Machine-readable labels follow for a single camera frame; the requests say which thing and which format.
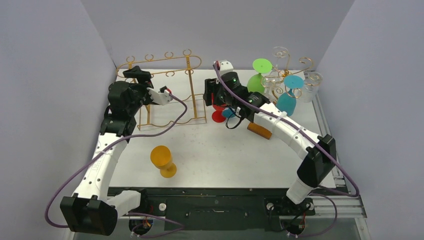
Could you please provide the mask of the blue plastic goblet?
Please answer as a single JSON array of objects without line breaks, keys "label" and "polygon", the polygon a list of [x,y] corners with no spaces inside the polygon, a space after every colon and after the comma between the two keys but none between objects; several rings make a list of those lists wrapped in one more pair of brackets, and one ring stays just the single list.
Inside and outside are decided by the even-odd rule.
[{"label": "blue plastic goblet", "polygon": [[284,93],[281,94],[276,102],[276,108],[281,112],[286,112],[287,116],[293,115],[297,98],[302,95],[301,88],[304,86],[304,80],[297,75],[288,75],[283,80]]},{"label": "blue plastic goblet", "polygon": [[233,118],[236,116],[234,110],[230,107],[225,108],[222,111],[221,115],[226,119]]}]

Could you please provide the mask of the red plastic goblet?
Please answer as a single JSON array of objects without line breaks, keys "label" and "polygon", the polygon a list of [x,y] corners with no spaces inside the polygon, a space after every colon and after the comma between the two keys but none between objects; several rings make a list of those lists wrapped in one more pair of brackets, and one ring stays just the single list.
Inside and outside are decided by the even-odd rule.
[{"label": "red plastic goblet", "polygon": [[211,115],[211,118],[216,123],[223,123],[227,118],[223,116],[223,111],[226,109],[225,107],[213,104],[212,105],[214,112]]}]

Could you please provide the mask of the green plastic goblet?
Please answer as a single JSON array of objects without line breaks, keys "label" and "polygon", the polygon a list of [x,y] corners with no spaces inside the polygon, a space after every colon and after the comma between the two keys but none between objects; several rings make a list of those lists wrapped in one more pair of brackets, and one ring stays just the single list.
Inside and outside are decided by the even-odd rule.
[{"label": "green plastic goblet", "polygon": [[264,93],[265,88],[262,85],[263,74],[269,73],[273,65],[268,59],[257,58],[253,61],[252,67],[256,71],[256,74],[248,80],[247,90],[249,92]]}]

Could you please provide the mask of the tall gold wire glass rack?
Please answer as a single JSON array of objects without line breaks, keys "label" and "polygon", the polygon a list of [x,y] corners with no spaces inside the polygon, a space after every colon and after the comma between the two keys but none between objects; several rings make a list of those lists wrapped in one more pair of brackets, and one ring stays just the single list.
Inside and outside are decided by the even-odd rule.
[{"label": "tall gold wire glass rack", "polygon": [[[153,63],[177,61],[182,64],[178,68],[172,69],[147,69]],[[187,125],[197,124],[200,120],[207,122],[206,104],[202,99],[202,93],[195,90],[194,74],[198,67],[202,65],[202,59],[193,55],[190,49],[185,49],[180,55],[174,55],[167,51],[163,57],[155,57],[153,54],[146,54],[144,60],[136,60],[134,56],[126,58],[125,63],[116,67],[116,80],[128,83],[137,83],[135,78],[125,78],[123,71],[139,66],[143,71],[151,73],[153,89],[158,92],[163,86],[167,86],[175,97],[179,98],[187,105],[187,112],[179,120],[170,120],[165,123],[165,111],[174,110],[178,101],[173,98],[166,105],[143,105],[136,113],[136,127],[139,132],[142,130],[156,128],[167,128],[172,124]]]}]

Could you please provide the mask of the small clear front wine glass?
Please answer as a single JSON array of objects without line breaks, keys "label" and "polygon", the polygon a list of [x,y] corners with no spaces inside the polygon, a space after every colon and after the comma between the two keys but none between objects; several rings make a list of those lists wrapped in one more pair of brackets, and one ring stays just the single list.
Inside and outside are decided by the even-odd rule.
[{"label": "small clear front wine glass", "polygon": [[275,46],[272,49],[272,55],[276,58],[276,61],[273,64],[271,75],[279,78],[287,76],[291,60],[289,50],[286,47]]}]

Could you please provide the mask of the clear patterned wine glass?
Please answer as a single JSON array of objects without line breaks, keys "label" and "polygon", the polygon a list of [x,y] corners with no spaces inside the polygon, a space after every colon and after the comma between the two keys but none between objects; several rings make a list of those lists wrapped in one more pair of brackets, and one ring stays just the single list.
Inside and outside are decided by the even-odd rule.
[{"label": "clear patterned wine glass", "polygon": [[303,103],[312,102],[318,93],[323,79],[323,76],[317,71],[308,72],[305,75],[304,85],[301,89],[299,100]]}]

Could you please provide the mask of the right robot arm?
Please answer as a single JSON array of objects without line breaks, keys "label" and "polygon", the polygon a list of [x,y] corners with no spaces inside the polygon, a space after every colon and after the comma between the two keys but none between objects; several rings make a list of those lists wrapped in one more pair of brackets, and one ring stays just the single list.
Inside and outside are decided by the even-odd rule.
[{"label": "right robot arm", "polygon": [[301,159],[297,178],[282,199],[283,209],[296,213],[310,192],[319,187],[336,162],[336,141],[307,130],[280,111],[262,93],[248,91],[236,72],[204,81],[203,100],[207,106],[229,107],[246,119],[286,143]]}]

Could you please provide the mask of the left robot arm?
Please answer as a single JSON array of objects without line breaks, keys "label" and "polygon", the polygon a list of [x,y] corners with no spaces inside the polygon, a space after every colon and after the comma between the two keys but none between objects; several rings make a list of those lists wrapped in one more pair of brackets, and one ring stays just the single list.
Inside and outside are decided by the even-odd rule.
[{"label": "left robot arm", "polygon": [[135,66],[122,74],[136,82],[115,81],[108,87],[109,105],[100,125],[94,162],[88,165],[72,196],[64,196],[60,202],[72,232],[109,236],[119,217],[130,211],[143,215],[149,210],[148,199],[136,190],[124,190],[108,198],[116,165],[137,124],[135,115],[143,105],[154,101],[150,72]]}]

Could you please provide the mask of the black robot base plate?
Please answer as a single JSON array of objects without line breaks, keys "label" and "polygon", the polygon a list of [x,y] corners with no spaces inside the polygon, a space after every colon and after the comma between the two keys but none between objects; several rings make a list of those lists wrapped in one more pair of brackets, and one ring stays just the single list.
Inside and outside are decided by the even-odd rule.
[{"label": "black robot base plate", "polygon": [[136,187],[141,193],[134,213],[148,214],[140,220],[159,224],[153,216],[164,217],[166,231],[277,231],[286,224],[299,224],[316,214],[308,197],[294,204],[286,188],[163,188]]}]

